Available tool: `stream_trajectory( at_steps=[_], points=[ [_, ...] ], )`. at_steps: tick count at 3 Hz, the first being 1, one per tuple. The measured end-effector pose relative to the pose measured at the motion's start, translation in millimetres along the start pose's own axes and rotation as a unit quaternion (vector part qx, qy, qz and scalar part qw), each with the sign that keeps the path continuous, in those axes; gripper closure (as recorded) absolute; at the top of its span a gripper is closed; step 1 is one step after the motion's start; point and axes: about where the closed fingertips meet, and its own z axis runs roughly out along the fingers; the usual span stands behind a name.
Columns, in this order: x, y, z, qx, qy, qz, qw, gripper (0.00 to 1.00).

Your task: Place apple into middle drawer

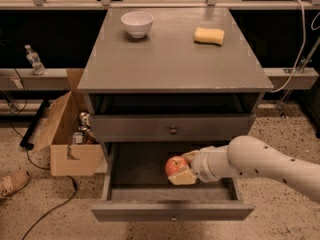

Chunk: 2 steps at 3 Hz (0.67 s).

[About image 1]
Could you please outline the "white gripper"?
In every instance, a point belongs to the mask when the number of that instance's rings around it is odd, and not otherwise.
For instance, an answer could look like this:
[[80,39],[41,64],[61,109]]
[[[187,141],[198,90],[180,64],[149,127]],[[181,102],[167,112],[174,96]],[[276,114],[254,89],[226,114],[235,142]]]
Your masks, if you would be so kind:
[[168,180],[173,185],[192,185],[197,177],[201,182],[210,183],[236,176],[237,170],[228,161],[227,149],[227,146],[210,146],[183,153],[181,157],[191,163],[192,169],[186,165],[169,175]]

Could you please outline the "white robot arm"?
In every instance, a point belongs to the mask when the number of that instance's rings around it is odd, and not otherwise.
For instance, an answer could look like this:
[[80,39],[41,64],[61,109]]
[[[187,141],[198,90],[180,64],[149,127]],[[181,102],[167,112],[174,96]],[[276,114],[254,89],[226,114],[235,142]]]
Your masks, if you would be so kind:
[[222,178],[269,178],[320,202],[320,165],[287,156],[250,136],[228,145],[204,147],[169,158],[165,165],[173,185],[192,185]]

